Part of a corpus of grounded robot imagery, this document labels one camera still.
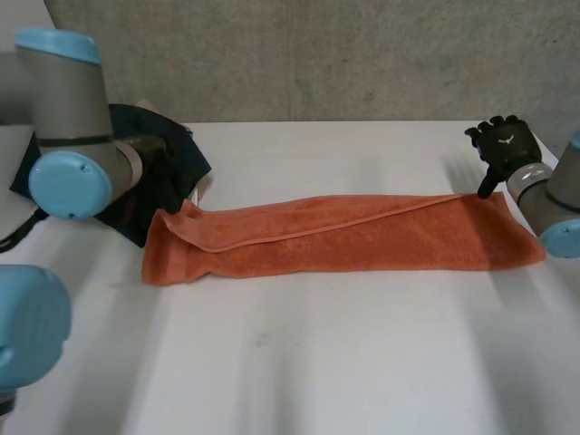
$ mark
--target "folded towel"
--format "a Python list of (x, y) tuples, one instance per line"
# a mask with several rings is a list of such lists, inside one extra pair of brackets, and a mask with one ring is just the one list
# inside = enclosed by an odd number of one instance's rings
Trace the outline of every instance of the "folded towel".
[(141, 277), (168, 285), (208, 273), (493, 270), (545, 256), (501, 193), (318, 197), (228, 211), (185, 201), (178, 214), (157, 211)]

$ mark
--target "robotic arm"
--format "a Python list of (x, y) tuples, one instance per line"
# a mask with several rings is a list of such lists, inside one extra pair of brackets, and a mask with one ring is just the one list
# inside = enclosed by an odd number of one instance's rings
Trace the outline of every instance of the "robotic arm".
[[(190, 134), (161, 115), (118, 105), (113, 120), (122, 140), (115, 140), (101, 58), (89, 36), (26, 29), (15, 46), (16, 53), (0, 53), (0, 125), (34, 127), (41, 156), (21, 170), (39, 209), (0, 240), (0, 252), (47, 216), (99, 214), (142, 246), (155, 210), (179, 211), (210, 170)], [(0, 426), (17, 389), (39, 381), (59, 360), (71, 319), (57, 276), (36, 266), (0, 265)]]
[(112, 137), (101, 58), (90, 37), (54, 29), (16, 35), (0, 58), (0, 123), (32, 123), (42, 157), (29, 177), (38, 206), (86, 219), (135, 186), (138, 152)]
[(539, 241), (552, 255), (580, 257), (580, 135), (576, 134), (552, 170), (527, 124), (516, 116), (500, 116), (465, 132), (479, 156), (489, 164), (479, 186), (487, 198), (498, 183), (507, 190)]

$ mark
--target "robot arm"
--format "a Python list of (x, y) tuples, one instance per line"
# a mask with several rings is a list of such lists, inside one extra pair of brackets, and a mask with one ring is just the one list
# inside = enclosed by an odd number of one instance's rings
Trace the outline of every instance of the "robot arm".
[(0, 122), (32, 123), (43, 156), (31, 195), (58, 218), (94, 216), (139, 182), (139, 153), (112, 138), (101, 58), (92, 38), (54, 29), (16, 35), (0, 57)]
[(466, 131), (489, 164), (478, 195), (487, 198), (499, 182), (552, 256), (580, 257), (580, 135), (575, 135), (556, 168), (542, 153), (527, 124), (515, 116), (494, 117)]

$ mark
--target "light blue joint cap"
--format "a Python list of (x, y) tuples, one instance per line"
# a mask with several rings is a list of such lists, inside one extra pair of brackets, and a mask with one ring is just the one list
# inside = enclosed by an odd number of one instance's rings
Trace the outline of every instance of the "light blue joint cap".
[(580, 131), (577, 131), (572, 135), (572, 139), (570, 140), (570, 145), (572, 145), (577, 150), (580, 150)]
[(112, 183), (94, 160), (73, 151), (52, 151), (36, 161), (28, 176), (34, 202), (52, 216), (86, 219), (111, 204)]
[(580, 257), (580, 219), (570, 219), (548, 227), (540, 236), (540, 243), (552, 256)]
[(16, 45), (38, 52), (56, 54), (76, 61), (101, 65), (97, 43), (86, 34), (69, 30), (33, 28), (16, 32)]
[(37, 266), (0, 265), (0, 392), (30, 385), (54, 367), (72, 317), (56, 275)]

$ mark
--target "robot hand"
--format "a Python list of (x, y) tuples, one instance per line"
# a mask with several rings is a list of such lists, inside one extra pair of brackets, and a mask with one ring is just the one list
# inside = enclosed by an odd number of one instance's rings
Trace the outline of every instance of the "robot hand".
[(542, 151), (524, 121), (515, 115), (505, 119), (494, 116), (489, 121), (491, 124), (481, 122), (478, 127), (465, 131), (480, 158), (489, 165), (479, 186), (480, 198), (488, 198), (496, 186), (507, 181), (516, 170), (542, 161)]

